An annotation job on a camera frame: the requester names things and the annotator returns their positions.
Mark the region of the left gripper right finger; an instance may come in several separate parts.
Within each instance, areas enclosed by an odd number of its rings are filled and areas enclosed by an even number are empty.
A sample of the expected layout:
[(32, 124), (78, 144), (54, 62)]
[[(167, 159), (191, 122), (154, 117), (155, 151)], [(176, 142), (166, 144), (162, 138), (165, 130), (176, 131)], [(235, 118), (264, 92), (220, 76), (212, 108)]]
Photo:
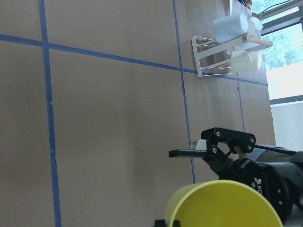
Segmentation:
[(180, 227), (180, 221), (179, 220), (173, 220), (169, 223), (170, 227)]

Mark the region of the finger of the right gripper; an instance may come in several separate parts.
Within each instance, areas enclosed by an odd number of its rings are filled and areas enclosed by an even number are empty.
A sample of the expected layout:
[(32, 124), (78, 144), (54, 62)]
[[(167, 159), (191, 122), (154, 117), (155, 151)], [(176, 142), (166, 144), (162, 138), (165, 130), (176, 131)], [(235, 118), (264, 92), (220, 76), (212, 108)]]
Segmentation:
[(227, 157), (233, 153), (238, 155), (239, 160), (248, 157), (254, 149), (256, 137), (247, 132), (235, 131), (220, 127), (211, 128), (201, 132), (201, 139), (191, 145), (191, 149), (176, 149), (169, 151), (169, 157), (210, 157), (218, 154), (218, 144), (223, 143), (230, 151)]

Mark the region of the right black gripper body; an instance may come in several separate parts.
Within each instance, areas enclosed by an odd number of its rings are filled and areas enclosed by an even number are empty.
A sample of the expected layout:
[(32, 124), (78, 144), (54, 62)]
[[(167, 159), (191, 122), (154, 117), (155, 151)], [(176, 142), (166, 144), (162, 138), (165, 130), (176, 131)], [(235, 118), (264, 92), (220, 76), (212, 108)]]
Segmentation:
[(303, 154), (263, 154), (233, 161), (217, 152), (202, 158), (221, 180), (243, 183), (272, 205), (285, 227), (303, 225)]

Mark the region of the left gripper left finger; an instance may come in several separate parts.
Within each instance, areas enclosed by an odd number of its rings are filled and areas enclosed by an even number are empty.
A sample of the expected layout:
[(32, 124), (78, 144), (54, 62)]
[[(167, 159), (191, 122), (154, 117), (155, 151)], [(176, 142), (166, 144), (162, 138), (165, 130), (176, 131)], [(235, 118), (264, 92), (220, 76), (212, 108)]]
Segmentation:
[(157, 219), (154, 221), (154, 227), (166, 227), (166, 221), (164, 219)]

